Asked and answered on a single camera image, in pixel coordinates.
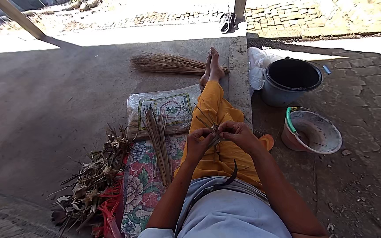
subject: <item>red fringe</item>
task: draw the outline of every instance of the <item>red fringe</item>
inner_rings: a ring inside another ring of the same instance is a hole
[[[127,163],[127,157],[128,156],[124,156],[123,163]],[[98,207],[98,209],[102,211],[104,225],[102,227],[95,227],[92,229],[92,233],[95,238],[101,237],[102,235],[106,238],[122,237],[117,225],[115,224],[115,212],[117,211],[117,207],[119,206],[123,196],[123,176],[124,171],[116,174],[114,184],[111,187],[106,188],[105,191],[99,195],[99,197],[107,197],[108,199]]]

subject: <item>hand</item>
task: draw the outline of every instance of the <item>hand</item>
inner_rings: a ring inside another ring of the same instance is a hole
[[[262,147],[258,138],[251,129],[243,122],[223,122],[219,126],[219,135],[226,140],[234,142],[247,154]]]
[[[188,154],[185,161],[196,167],[209,149],[208,145],[213,141],[214,137],[215,133],[208,128],[197,129],[192,134],[189,134],[187,140]]]

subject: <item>light blue shirt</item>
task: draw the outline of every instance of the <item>light blue shirt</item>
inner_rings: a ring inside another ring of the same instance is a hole
[[[202,197],[190,210],[191,200],[205,188],[223,183],[227,177],[205,177],[191,181],[175,233],[171,229],[148,228],[139,238],[263,237],[292,238],[267,197],[254,186],[235,179],[231,184]]]

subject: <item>green handle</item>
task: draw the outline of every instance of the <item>green handle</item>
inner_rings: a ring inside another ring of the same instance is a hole
[[[292,121],[290,120],[290,110],[291,110],[291,107],[288,107],[286,109],[286,123],[288,124],[288,127],[289,127],[290,131],[293,134],[295,134],[296,133],[296,129],[295,129],[295,127],[293,127]]]

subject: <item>concrete step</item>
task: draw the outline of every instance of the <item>concrete step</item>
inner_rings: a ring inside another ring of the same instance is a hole
[[[59,227],[50,218],[47,208],[0,194],[0,238],[57,238]],[[77,233],[72,228],[63,237],[90,238],[90,234],[90,229]]]

